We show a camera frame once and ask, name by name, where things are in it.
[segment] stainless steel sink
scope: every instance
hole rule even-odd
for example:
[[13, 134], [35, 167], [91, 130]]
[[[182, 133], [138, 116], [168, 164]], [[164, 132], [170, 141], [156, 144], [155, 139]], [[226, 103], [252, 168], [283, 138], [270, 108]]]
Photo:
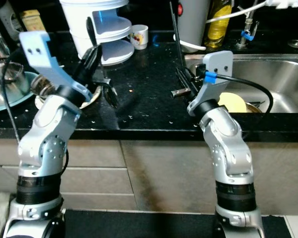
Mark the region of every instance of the stainless steel sink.
[[[203, 56], [187, 55], [187, 67], [195, 73]], [[272, 113], [298, 113], [298, 55], [234, 55], [233, 76], [266, 87], [274, 97]], [[259, 106], [263, 112], [268, 107], [268, 97], [247, 85], [230, 82], [226, 92], [246, 102], [264, 102]]]

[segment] black granite countertop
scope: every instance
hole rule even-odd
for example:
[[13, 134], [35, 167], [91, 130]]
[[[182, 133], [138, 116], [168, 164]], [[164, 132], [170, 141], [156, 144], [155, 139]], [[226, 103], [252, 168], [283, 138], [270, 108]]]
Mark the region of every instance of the black granite countertop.
[[[247, 50], [236, 51], [236, 41], [228, 41], [223, 49], [235, 54], [292, 53], [298, 51], [285, 44], [258, 41]], [[72, 42], [62, 43], [58, 61], [69, 71], [77, 62]], [[186, 112], [183, 99], [172, 99], [171, 91], [179, 89], [175, 75], [178, 63], [174, 43], [150, 45], [125, 63], [106, 68], [113, 80], [120, 105], [111, 108], [101, 96], [83, 109], [72, 139], [121, 140], [203, 140], [197, 118]], [[31, 127], [37, 113], [34, 97], [12, 108], [21, 135]], [[298, 142], [298, 114], [269, 114], [256, 128], [260, 114], [232, 114], [244, 132], [253, 130], [247, 141]], [[6, 111], [0, 112], [0, 138], [13, 138], [14, 133]]]

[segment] white cable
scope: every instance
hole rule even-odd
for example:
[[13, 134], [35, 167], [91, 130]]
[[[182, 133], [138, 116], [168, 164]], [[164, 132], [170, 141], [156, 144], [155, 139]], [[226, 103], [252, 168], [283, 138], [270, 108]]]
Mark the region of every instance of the white cable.
[[213, 18], [213, 19], [207, 20], [206, 23], [211, 23], [211, 22], [223, 20], [223, 19], [226, 19], [226, 18], [240, 16], [240, 15], [243, 15], [243, 14], [245, 14], [247, 12], [254, 11], [256, 9], [259, 9], [259, 8], [265, 6], [265, 5], [266, 5], [266, 1], [264, 1], [264, 2], [262, 2], [260, 4], [257, 4], [255, 6], [252, 6], [250, 8], [247, 8], [245, 10], [242, 10], [242, 11], [238, 11], [238, 12], [235, 12], [235, 13], [232, 13], [232, 14], [229, 14], [229, 15], [220, 16], [220, 17], [217, 17], [217, 18]]
[[204, 47], [204, 46], [196, 46], [196, 45], [193, 45], [191, 43], [181, 41], [181, 40], [180, 40], [180, 44], [183, 45], [183, 46], [186, 46], [186, 47], [194, 48], [194, 49], [199, 50], [199, 51], [205, 51], [206, 50], [206, 47]]

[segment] bowl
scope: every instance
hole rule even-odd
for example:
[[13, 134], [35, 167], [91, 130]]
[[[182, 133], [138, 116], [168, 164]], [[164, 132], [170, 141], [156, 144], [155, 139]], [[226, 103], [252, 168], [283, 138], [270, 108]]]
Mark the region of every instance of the bowl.
[[[2, 77], [3, 67], [4, 63], [0, 63], [0, 79]], [[14, 62], [9, 63], [4, 79], [6, 95], [9, 103], [18, 101], [29, 93], [30, 82], [25, 77], [23, 65]], [[4, 99], [0, 85], [0, 107], [1, 106], [4, 106]]]

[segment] black cable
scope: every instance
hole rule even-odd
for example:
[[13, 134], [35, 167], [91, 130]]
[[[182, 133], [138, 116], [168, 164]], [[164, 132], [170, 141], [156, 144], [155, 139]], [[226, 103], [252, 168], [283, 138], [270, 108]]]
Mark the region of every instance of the black cable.
[[62, 169], [61, 175], [65, 172], [66, 168], [68, 167], [69, 160], [70, 160], [69, 151], [66, 149], [66, 160], [65, 160], [65, 164]]
[[[234, 78], [234, 77], [229, 77], [229, 76], [225, 76], [225, 75], [221, 75], [221, 74], [218, 74], [217, 78], [225, 79], [227, 81], [246, 84], [248, 86], [257, 88], [258, 90], [262, 91], [263, 93], [265, 93], [267, 95], [267, 97], [269, 99], [268, 108], [267, 108], [266, 112], [264, 113], [264, 115], [262, 116], [262, 118], [254, 125], [254, 128], [258, 126], [258, 124], [267, 116], [268, 113], [270, 113], [270, 111], [273, 107], [273, 104], [274, 104], [274, 98], [273, 98], [273, 95], [269, 92], [269, 90], [266, 89], [265, 87], [263, 87], [262, 85], [254, 83], [254, 82], [246, 80], [246, 79]], [[243, 139], [248, 137], [252, 131], [253, 131], [253, 129], [251, 129], [247, 134], [245, 134], [243, 136]]]
[[4, 76], [6, 74], [6, 71], [9, 67], [9, 63], [11, 62], [11, 60], [17, 55], [21, 53], [21, 48], [18, 48], [16, 49], [14, 52], [12, 52], [10, 54], [10, 56], [6, 59], [5, 63], [4, 63], [4, 66], [3, 66], [3, 70], [2, 70], [2, 77], [1, 77], [1, 89], [2, 89], [2, 96], [3, 96], [3, 100], [4, 100], [4, 105], [6, 107], [6, 110], [8, 111], [8, 114], [9, 114], [9, 117], [10, 117], [10, 120], [11, 120], [11, 124], [12, 124], [12, 127], [13, 127], [13, 130], [14, 130], [14, 135], [15, 135], [15, 138], [16, 138], [16, 141], [19, 143], [20, 142], [20, 137], [19, 137], [19, 132], [16, 128], [16, 125], [15, 125], [15, 121], [14, 121], [14, 117], [12, 115], [12, 112], [11, 112], [11, 107], [9, 105], [9, 101], [8, 101], [8, 97], [7, 97], [7, 94], [6, 94], [6, 90], [5, 90], [5, 80], [4, 80]]

